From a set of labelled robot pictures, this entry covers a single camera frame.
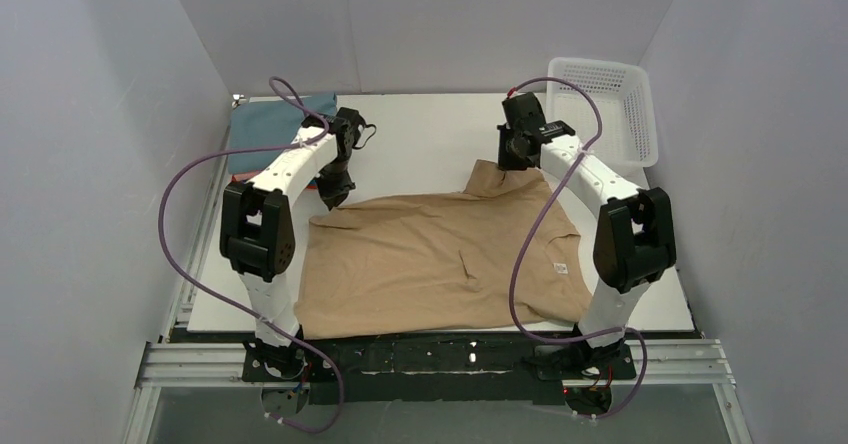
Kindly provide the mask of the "beige t shirt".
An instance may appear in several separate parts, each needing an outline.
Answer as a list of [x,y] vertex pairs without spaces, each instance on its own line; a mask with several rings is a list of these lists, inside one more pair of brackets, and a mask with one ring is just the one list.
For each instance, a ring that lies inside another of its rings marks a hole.
[[309,223],[294,306],[309,339],[575,322],[580,234],[535,169],[474,165],[460,192],[345,205]]

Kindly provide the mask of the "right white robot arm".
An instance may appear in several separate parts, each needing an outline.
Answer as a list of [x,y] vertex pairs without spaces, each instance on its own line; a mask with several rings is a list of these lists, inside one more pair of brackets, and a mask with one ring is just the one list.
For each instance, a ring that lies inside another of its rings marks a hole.
[[532,94],[512,91],[502,103],[498,165],[504,170],[540,168],[559,178],[592,212],[596,231],[592,260],[598,275],[587,311],[570,337],[542,338],[555,351],[531,358],[551,372],[599,371],[620,356],[626,326],[641,297],[676,262],[668,194],[643,189],[618,176],[562,121],[548,121]]

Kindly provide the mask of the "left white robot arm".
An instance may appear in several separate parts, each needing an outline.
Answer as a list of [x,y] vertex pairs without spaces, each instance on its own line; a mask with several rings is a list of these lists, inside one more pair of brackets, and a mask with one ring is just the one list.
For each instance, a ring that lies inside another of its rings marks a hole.
[[[315,183],[328,209],[344,202],[355,184],[348,163],[367,123],[360,112],[341,107],[333,115],[304,119],[296,137],[316,143],[281,153],[265,170],[223,192],[219,249],[239,275],[256,313],[255,338],[247,342],[254,365],[283,380],[306,366],[291,339],[301,332],[285,272],[295,257],[291,208]],[[318,137],[321,131],[327,134]]]

